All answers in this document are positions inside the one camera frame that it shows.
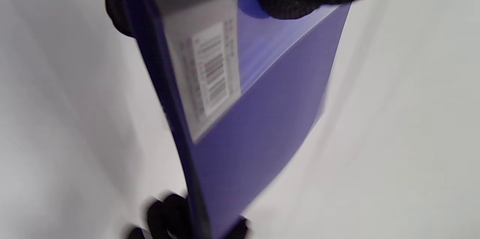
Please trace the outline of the person's right hand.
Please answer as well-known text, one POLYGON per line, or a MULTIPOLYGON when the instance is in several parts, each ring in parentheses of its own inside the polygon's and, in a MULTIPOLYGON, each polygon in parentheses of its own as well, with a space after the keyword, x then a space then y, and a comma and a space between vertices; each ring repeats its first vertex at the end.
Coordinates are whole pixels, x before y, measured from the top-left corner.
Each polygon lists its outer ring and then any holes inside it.
POLYGON ((124 239, 213 239, 209 215, 197 196, 169 193, 145 209, 146 228, 131 225, 124 239))

